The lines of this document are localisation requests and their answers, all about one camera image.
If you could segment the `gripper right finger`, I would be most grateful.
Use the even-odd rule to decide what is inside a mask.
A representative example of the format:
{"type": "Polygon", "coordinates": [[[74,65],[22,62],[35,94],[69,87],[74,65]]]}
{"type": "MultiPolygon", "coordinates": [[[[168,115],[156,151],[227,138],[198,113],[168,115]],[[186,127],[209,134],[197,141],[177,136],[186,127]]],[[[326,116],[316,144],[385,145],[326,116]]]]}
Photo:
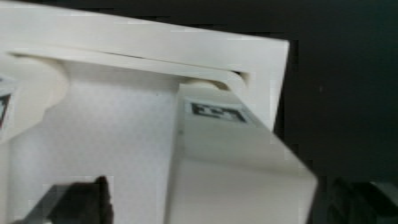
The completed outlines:
{"type": "Polygon", "coordinates": [[[330,186],[326,224],[398,224],[398,185],[348,182],[330,186]]]}

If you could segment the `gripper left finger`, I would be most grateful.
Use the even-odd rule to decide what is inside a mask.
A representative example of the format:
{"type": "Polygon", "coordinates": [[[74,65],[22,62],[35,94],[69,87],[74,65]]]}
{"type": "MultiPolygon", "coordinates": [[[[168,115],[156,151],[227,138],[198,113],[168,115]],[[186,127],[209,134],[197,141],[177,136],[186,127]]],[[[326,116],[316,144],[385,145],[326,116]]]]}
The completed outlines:
{"type": "Polygon", "coordinates": [[[14,224],[113,224],[106,177],[53,185],[24,218],[14,224]]]}

